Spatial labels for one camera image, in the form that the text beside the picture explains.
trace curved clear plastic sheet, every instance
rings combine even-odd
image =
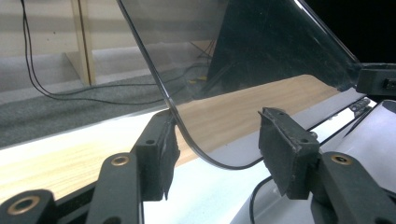
[[[261,159],[263,107],[311,128],[361,97],[361,64],[298,0],[119,4],[185,139],[217,166]]]

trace black mechanical arm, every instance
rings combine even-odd
[[[259,147],[279,192],[313,194],[316,223],[396,223],[396,205],[351,156],[319,153],[319,142],[285,112],[264,108]]]
[[[157,113],[130,153],[107,158],[97,182],[54,201],[48,190],[18,194],[0,206],[0,223],[144,223],[143,202],[167,198],[180,155],[175,120]]]

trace light wood surface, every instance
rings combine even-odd
[[[198,146],[208,151],[257,131],[257,111],[263,106],[294,114],[337,92],[314,77],[299,76],[190,102],[179,113]],[[0,203],[29,189],[49,189],[59,199],[90,184],[107,157],[131,150],[153,114],[108,120],[0,150]],[[177,165],[196,158],[178,129],[177,142]]]
[[[208,152],[258,131],[258,111],[264,106],[293,115],[337,93],[317,78],[301,75],[190,102],[179,106],[178,113],[197,146]]]
[[[73,17],[76,27],[78,51],[69,51],[65,54],[70,63],[73,64],[81,81],[86,85],[91,85],[94,83],[95,78],[92,65],[93,59],[91,42],[86,41],[91,38],[90,28],[86,24],[87,22],[84,22],[84,18],[86,17],[86,1],[71,0],[71,5],[73,8]]]
[[[0,150],[0,203],[29,189],[49,189],[55,199],[95,181],[109,156],[129,152],[153,113],[104,121]],[[181,134],[177,165],[196,158]]]

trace bolt hole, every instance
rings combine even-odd
[[[352,160],[342,155],[332,155],[332,160],[342,165],[352,164]]]
[[[347,162],[347,159],[344,157],[336,156],[335,159],[340,162]]]
[[[37,196],[28,196],[17,200],[8,208],[8,213],[11,215],[23,214],[32,208],[34,208],[40,202],[40,198]]]
[[[119,217],[110,217],[103,224],[121,224],[121,219]]]
[[[22,202],[18,203],[17,205],[15,205],[15,209],[16,210],[25,209],[25,208],[29,207],[30,205],[32,205],[32,203],[33,203],[32,199],[22,201]]]
[[[111,161],[111,164],[113,164],[115,166],[122,166],[122,165],[128,163],[128,161],[129,161],[129,158],[127,156],[119,156],[117,158],[114,158]]]
[[[393,222],[391,222],[385,218],[378,217],[375,219],[375,224],[393,224]]]

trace electrical wire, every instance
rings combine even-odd
[[[214,40],[210,41],[210,43],[209,43],[209,45],[206,47],[206,49],[204,49],[204,50],[201,52],[201,54],[198,55],[197,58],[203,57],[204,54],[206,54],[206,56],[207,56],[208,58],[211,58],[211,56],[210,56],[210,51],[212,51],[212,48],[213,48],[214,43],[215,43]]]
[[[266,183],[268,183],[270,180],[272,180],[271,176],[268,176],[267,178],[265,178],[264,180],[262,180],[262,182],[260,182],[256,188],[254,188],[253,192],[251,193],[250,196],[250,203],[249,203],[249,207],[248,207],[248,213],[249,213],[249,217],[250,217],[250,223],[251,224],[255,224],[254,221],[254,201],[256,200],[256,195],[259,192],[260,188],[265,185]]]
[[[30,79],[30,82],[32,83],[32,85],[35,87],[35,89],[37,91],[39,91],[41,94],[43,94],[51,99],[54,99],[54,100],[94,101],[94,102],[112,104],[112,105],[149,105],[149,104],[158,103],[160,101],[163,101],[163,99],[158,99],[158,100],[144,102],[144,103],[122,103],[122,102],[110,102],[110,101],[94,99],[94,98],[63,98],[62,97],[62,96],[82,93],[84,91],[92,91],[92,90],[102,89],[102,88],[131,87],[131,86],[156,86],[157,84],[155,84],[155,83],[117,84],[117,85],[96,86],[96,87],[89,87],[87,89],[80,90],[80,91],[73,91],[73,92],[67,92],[67,93],[54,93],[54,92],[47,91],[41,85],[41,83],[39,82],[39,80],[37,78],[37,75],[35,74],[35,68],[34,68],[34,64],[33,64],[33,53],[32,53],[32,39],[30,36],[30,28],[29,28],[29,22],[27,20],[24,0],[21,0],[21,5],[22,5],[22,16],[23,16],[23,37],[24,37],[25,60],[26,60],[28,74],[29,74],[29,79]],[[178,78],[181,78],[181,76],[167,80],[166,82],[170,82],[170,81],[176,80]]]

